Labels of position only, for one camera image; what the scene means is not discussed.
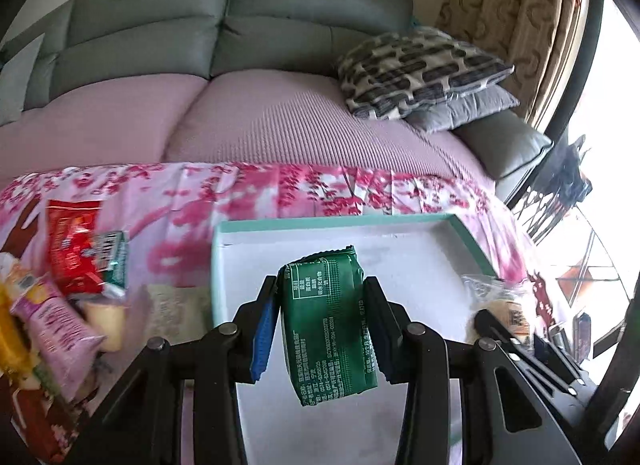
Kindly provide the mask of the green snack packet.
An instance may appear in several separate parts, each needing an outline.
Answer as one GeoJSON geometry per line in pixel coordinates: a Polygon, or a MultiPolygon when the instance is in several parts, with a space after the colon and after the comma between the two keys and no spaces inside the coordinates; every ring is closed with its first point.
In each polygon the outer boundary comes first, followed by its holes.
{"type": "Polygon", "coordinates": [[[286,367],[304,407],[378,387],[356,249],[320,251],[278,273],[286,367]]]}

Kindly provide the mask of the yellow pudding cup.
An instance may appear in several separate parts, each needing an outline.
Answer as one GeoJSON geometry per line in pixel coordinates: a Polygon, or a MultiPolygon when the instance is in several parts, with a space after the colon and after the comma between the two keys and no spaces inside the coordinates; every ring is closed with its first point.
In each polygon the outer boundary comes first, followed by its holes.
{"type": "Polygon", "coordinates": [[[89,325],[103,336],[101,350],[121,351],[124,346],[126,306],[108,298],[84,299],[78,305],[89,325]]]}

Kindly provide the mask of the purple pink snack bag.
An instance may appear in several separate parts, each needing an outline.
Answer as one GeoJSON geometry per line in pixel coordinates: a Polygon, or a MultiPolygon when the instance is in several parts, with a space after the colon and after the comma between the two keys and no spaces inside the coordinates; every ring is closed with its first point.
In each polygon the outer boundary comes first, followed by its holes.
{"type": "Polygon", "coordinates": [[[70,402],[85,383],[105,336],[96,332],[47,279],[24,277],[30,284],[11,306],[50,367],[62,397],[70,402]]]}

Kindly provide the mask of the yellow orange snack bag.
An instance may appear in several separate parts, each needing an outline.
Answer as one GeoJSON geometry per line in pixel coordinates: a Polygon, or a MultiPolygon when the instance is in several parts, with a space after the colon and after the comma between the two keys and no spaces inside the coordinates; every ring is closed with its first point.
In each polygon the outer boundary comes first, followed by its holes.
{"type": "Polygon", "coordinates": [[[4,286],[1,286],[0,298],[0,351],[3,372],[18,376],[26,376],[32,372],[29,351],[11,315],[4,286]]]}

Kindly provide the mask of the white paper sachet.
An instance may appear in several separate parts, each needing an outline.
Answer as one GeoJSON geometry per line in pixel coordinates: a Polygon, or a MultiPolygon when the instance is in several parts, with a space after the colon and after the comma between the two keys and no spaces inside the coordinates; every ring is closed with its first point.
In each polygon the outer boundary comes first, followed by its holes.
{"type": "Polygon", "coordinates": [[[212,327],[212,303],[208,286],[175,287],[152,284],[146,287],[150,312],[143,338],[162,337],[171,345],[196,341],[212,327]]]}

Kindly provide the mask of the teal white tray box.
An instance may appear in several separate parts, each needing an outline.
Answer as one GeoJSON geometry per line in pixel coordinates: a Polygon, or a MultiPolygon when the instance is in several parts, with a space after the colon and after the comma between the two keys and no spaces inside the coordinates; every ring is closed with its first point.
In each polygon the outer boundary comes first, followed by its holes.
{"type": "MultiPolygon", "coordinates": [[[[229,322],[257,298],[262,282],[291,265],[288,299],[332,306],[336,291],[376,277],[388,300],[446,339],[464,341],[472,297],[467,274],[497,271],[462,221],[450,214],[224,222],[212,248],[212,317],[229,322]]],[[[238,388],[248,463],[390,464],[407,388],[390,385],[368,351],[376,387],[304,407],[288,373],[283,322],[274,323],[265,372],[238,388]]]]}

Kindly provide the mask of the clear cookie packet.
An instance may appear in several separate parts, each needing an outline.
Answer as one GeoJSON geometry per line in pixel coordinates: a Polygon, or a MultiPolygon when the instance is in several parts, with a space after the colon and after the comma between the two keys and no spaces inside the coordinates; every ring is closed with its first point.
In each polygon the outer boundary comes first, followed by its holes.
{"type": "Polygon", "coordinates": [[[474,319],[478,311],[486,309],[520,343],[528,349],[534,347],[536,299],[529,285],[481,274],[463,274],[462,282],[471,300],[471,315],[466,323],[468,343],[480,338],[474,319]]]}

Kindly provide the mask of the pink cartoon blanket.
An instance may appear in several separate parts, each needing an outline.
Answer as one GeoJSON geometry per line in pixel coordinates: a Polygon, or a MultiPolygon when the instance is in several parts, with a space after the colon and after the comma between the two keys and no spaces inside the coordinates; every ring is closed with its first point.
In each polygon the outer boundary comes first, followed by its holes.
{"type": "Polygon", "coordinates": [[[501,279],[535,270],[532,241],[497,196],[469,177],[390,170],[228,162],[67,167],[4,181],[1,245],[29,268],[48,268],[49,200],[96,202],[99,231],[128,237],[127,297],[116,332],[126,348],[145,329],[145,284],[202,296],[216,225],[227,220],[453,214],[501,279]]]}

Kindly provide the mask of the green white candy packet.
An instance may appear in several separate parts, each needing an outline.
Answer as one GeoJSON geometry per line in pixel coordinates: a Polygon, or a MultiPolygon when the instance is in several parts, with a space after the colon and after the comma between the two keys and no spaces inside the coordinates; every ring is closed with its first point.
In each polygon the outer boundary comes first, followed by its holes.
{"type": "Polygon", "coordinates": [[[93,238],[94,264],[103,282],[103,294],[124,301],[127,296],[128,240],[124,231],[108,231],[93,238]]]}

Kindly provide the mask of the red snack bag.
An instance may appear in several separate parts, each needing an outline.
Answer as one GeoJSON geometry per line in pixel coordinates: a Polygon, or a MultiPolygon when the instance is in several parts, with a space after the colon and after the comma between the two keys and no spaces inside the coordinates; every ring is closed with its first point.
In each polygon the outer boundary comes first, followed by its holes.
{"type": "Polygon", "coordinates": [[[103,280],[96,268],[96,219],[99,201],[47,204],[47,261],[52,280],[64,296],[100,294],[103,280]]]}

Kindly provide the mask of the grey pillow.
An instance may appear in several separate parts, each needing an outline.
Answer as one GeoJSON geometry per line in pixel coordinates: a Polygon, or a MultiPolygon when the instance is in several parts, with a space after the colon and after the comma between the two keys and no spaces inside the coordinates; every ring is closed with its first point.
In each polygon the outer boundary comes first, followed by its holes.
{"type": "Polygon", "coordinates": [[[517,107],[518,98],[499,85],[412,112],[405,121],[426,134],[456,129],[480,118],[517,107]]]}

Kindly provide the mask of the pink sofa cover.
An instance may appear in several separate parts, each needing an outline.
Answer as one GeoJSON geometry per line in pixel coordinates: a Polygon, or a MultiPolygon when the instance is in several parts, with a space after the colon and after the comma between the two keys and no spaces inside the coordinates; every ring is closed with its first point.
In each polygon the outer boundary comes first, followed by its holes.
{"type": "Polygon", "coordinates": [[[1,129],[1,183],[70,166],[311,164],[495,182],[454,134],[354,118],[332,78],[273,70],[80,87],[1,129]]]}

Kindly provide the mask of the black white patterned pillow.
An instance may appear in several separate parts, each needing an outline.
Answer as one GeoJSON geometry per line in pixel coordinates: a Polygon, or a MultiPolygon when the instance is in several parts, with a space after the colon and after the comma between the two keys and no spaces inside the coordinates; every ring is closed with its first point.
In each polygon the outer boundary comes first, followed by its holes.
{"type": "Polygon", "coordinates": [[[405,35],[390,32],[365,40],[340,59],[337,76],[352,115],[395,121],[474,95],[514,70],[480,47],[419,26],[405,35]]]}

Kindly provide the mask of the grey sofa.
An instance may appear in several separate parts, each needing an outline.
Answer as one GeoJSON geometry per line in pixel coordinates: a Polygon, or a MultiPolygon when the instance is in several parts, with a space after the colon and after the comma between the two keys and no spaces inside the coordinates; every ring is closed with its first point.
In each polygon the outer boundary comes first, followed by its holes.
{"type": "MultiPolygon", "coordinates": [[[[341,55],[370,37],[405,32],[412,0],[68,0],[1,51],[6,64],[44,39],[24,110],[117,78],[192,75],[210,82],[248,70],[332,78],[341,55]]],[[[506,200],[542,161],[550,140],[510,111],[452,133],[506,200]]]]}

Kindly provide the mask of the light grey cushion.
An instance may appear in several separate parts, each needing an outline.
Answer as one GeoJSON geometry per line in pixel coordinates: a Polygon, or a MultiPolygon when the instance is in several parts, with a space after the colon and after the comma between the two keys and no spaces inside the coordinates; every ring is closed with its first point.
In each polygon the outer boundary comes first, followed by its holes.
{"type": "Polygon", "coordinates": [[[41,34],[3,66],[0,76],[0,126],[16,122],[22,115],[32,69],[44,39],[41,34]]]}

